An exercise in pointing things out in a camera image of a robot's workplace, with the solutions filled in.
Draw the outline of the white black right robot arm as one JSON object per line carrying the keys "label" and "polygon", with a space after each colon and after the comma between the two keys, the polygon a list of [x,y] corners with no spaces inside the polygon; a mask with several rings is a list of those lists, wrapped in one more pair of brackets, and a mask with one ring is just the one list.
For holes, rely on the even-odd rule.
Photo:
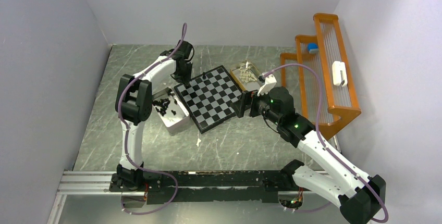
{"label": "white black right robot arm", "polygon": [[276,87],[263,95],[244,91],[229,106],[239,118],[249,109],[250,117],[261,116],[265,122],[275,124],[283,140],[310,156],[327,172],[322,175],[294,160],[281,176],[286,189],[298,186],[316,193],[338,207],[349,223],[368,223],[385,208],[385,180],[357,168],[330,146],[317,127],[296,112],[293,97],[286,88]]}

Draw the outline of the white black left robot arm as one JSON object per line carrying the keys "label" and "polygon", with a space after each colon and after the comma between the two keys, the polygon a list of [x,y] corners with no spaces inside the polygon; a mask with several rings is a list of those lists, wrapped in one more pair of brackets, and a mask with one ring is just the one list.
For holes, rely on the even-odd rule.
{"label": "white black left robot arm", "polygon": [[113,178],[118,187],[136,191],[145,184],[142,135],[152,112],[153,91],[167,77],[181,84],[189,83],[193,55],[193,45],[179,41],[145,69],[120,78],[115,109],[122,126],[122,152]]}

